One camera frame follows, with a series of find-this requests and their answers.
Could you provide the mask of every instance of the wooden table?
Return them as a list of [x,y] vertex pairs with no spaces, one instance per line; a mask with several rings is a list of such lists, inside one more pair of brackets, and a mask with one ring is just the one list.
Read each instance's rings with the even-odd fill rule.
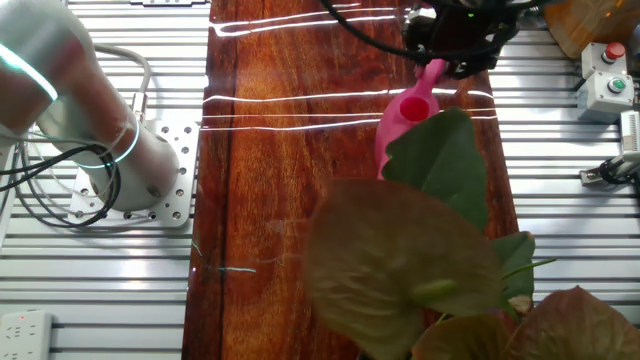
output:
[[[401,45],[404,1],[335,3]],[[414,65],[343,30],[317,0],[213,1],[183,359],[347,359],[357,349],[312,314],[301,279],[307,219],[334,177],[376,175],[377,120]],[[487,74],[439,84],[475,119],[489,224],[517,231]]]

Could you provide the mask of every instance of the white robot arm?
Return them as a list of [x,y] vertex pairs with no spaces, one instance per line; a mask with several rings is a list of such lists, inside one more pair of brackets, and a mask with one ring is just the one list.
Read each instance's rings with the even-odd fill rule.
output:
[[[112,149],[122,178],[113,208],[147,209],[174,185],[178,160],[141,123],[141,95],[134,114],[98,65],[88,31],[59,0],[0,1],[0,148],[35,122],[49,136],[101,143]],[[72,160],[102,193],[109,179],[98,157]]]

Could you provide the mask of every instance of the red button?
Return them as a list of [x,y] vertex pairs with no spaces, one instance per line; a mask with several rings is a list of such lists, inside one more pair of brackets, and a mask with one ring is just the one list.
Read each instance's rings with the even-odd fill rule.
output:
[[429,117],[429,104],[419,97],[408,97],[400,104],[400,114],[409,121],[425,120]]
[[625,54],[624,45],[620,43],[611,43],[607,45],[607,50],[604,51],[604,54],[611,60],[619,59]]

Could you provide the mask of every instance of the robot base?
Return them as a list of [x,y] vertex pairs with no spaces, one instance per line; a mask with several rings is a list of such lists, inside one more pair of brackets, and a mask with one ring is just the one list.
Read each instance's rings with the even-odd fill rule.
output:
[[[178,156],[178,177],[173,188],[147,210],[123,212],[112,209],[105,219],[92,227],[175,228],[185,225],[189,220],[200,128],[193,122],[176,124],[161,120],[146,121],[144,125],[171,144]],[[81,223],[91,217],[88,213],[100,209],[103,203],[94,197],[90,178],[84,171],[78,171],[74,189],[85,196],[73,194],[71,211],[75,215],[69,215],[67,220]]]

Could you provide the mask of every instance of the pink watering can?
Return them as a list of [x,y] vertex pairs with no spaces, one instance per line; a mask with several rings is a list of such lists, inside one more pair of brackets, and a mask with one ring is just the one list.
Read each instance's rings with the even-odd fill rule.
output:
[[389,161],[384,150],[387,145],[421,121],[440,112],[433,96],[433,86],[442,74],[445,61],[432,60],[426,68],[416,71],[416,85],[396,96],[384,111],[376,132],[375,156],[378,179],[382,179],[382,167]]

